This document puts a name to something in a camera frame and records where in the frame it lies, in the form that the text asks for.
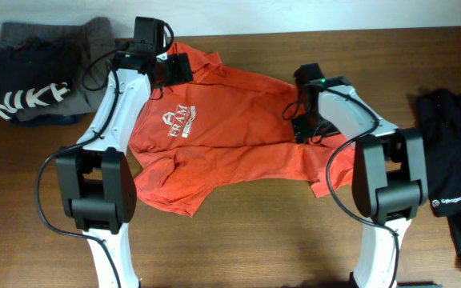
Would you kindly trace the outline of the orange red t-shirt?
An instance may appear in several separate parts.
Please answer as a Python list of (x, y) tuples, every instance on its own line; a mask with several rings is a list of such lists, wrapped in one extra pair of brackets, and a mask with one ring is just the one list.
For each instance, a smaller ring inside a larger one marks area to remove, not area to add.
[(298, 144), (284, 110), (297, 98), (290, 83), (223, 65), (217, 53), (177, 42), (193, 80), (153, 93), (129, 147), (142, 166), (138, 198), (193, 216), (217, 187), (264, 178), (301, 180), (322, 197), (351, 183), (354, 150), (344, 137)]

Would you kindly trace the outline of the black t-shirt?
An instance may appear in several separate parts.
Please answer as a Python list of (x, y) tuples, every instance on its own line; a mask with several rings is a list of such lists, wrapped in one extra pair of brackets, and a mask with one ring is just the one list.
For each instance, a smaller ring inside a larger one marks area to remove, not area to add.
[(461, 94), (437, 89), (417, 97), (433, 213), (448, 221), (461, 262)]

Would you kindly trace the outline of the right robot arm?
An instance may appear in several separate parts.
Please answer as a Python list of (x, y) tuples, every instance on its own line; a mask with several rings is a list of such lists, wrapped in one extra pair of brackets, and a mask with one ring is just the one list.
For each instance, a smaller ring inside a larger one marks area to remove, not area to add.
[(370, 108), (344, 77), (316, 78), (297, 84), (299, 101), (321, 123), (346, 141), (330, 156), (326, 172), (349, 146), (355, 148), (352, 196), (357, 214), (338, 207), (363, 224), (353, 287), (397, 287), (403, 238), (418, 209), (428, 200), (423, 140), (415, 128), (400, 129)]

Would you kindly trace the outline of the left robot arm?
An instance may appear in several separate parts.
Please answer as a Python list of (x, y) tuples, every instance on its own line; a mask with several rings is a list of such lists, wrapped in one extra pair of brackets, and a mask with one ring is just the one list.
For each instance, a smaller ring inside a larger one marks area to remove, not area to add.
[(153, 90), (192, 79), (185, 53), (117, 53), (92, 123), (55, 158), (64, 212), (74, 220), (77, 236), (89, 243), (101, 287), (141, 285), (130, 252), (129, 224), (137, 192), (126, 151)]

